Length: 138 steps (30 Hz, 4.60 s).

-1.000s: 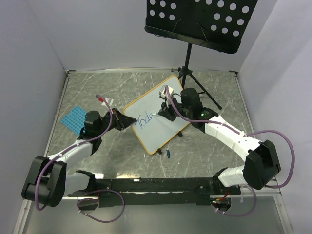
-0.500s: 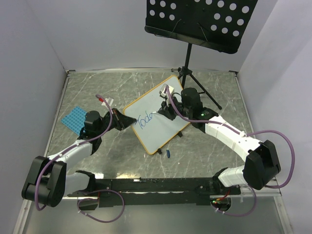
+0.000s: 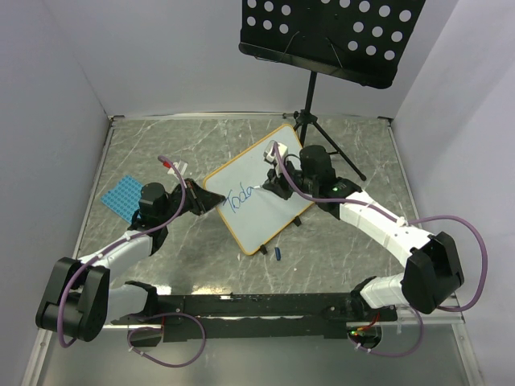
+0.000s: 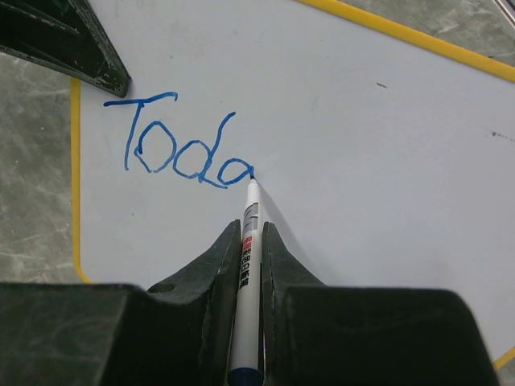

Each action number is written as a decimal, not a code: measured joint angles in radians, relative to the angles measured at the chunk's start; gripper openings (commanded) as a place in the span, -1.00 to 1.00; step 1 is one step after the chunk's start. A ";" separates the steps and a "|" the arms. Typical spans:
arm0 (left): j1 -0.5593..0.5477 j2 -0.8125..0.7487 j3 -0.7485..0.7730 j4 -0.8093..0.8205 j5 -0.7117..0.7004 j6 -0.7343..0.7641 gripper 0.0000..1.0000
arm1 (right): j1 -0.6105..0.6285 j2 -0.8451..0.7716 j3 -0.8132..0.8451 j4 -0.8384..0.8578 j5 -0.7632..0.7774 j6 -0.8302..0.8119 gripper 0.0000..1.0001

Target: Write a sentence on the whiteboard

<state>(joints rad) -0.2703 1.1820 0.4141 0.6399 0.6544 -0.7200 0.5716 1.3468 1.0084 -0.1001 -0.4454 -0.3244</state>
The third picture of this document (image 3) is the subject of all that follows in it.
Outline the yellow framed whiteboard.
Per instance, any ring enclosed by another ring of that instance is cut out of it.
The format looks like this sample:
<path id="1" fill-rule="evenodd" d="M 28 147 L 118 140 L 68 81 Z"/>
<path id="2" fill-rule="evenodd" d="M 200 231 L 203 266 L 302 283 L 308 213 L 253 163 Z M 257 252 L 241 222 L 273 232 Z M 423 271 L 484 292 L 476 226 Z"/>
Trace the yellow framed whiteboard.
<path id="1" fill-rule="evenodd" d="M 262 244 L 267 244 L 311 206 L 310 201 L 296 193 L 284 200 L 264 189 L 252 188 L 262 185 L 267 171 L 272 168 L 263 158 L 264 150 L 272 140 L 288 147 L 288 160 L 299 169 L 300 163 L 295 157 L 301 144 L 293 127 L 284 124 L 213 171 L 203 182 L 205 190 L 225 197 L 217 211 L 246 255 L 258 252 Z"/>

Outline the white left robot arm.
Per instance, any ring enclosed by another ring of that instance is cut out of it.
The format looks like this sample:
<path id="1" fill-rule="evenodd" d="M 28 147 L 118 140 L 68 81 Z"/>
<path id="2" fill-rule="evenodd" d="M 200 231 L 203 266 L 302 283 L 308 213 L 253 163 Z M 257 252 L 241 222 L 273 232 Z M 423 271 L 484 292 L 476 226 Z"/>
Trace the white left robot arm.
<path id="1" fill-rule="evenodd" d="M 81 259 L 63 257 L 55 263 L 36 326 L 54 331 L 60 339 L 89 342 L 105 324 L 128 315 L 152 322 L 159 313 L 157 289 L 139 281 L 110 289 L 111 281 L 158 252 L 172 220 L 184 213 L 201 216 L 224 201 L 223 195 L 201 188 L 193 179 L 181 181 L 172 192 L 160 183 L 144 185 L 138 209 L 121 237 Z"/>

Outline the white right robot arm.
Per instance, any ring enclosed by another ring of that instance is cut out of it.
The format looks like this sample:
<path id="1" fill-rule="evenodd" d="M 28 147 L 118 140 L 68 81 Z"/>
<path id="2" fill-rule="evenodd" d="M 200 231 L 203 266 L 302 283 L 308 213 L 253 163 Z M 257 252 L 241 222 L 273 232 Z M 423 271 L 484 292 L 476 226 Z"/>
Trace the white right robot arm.
<path id="1" fill-rule="evenodd" d="M 272 141 L 264 159 L 272 167 L 263 189 L 282 199 L 298 194 L 337 220 L 362 231 L 393 255 L 403 272 L 370 277 L 354 289 L 352 313 L 371 319 L 380 308 L 410 306 L 430 314 L 463 283 L 464 275 L 454 240 L 408 223 L 382 207 L 359 185 L 337 176 L 323 146 L 307 146 L 298 155 L 300 167 L 289 160 L 288 149 Z"/>

